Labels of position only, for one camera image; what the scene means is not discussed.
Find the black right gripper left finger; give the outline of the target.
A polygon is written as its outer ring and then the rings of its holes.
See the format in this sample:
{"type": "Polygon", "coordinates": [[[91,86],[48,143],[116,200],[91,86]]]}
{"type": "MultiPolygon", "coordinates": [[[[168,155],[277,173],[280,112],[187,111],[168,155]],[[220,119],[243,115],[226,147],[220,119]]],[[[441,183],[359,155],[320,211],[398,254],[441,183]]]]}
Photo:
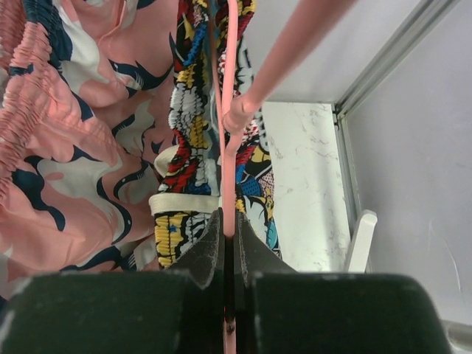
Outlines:
{"type": "Polygon", "coordinates": [[[24,280],[1,315],[3,353],[222,353],[223,241],[202,237],[161,271],[24,280]]]}

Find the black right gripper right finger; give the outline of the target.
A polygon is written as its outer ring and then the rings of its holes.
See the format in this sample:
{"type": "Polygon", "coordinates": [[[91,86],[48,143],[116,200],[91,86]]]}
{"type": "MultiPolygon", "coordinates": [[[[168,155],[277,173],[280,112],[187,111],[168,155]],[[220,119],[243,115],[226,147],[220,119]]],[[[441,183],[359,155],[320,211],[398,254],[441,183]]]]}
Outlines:
{"type": "Polygon", "coordinates": [[[239,353],[449,353],[423,286],[398,274],[305,273],[237,214],[239,353]]]}

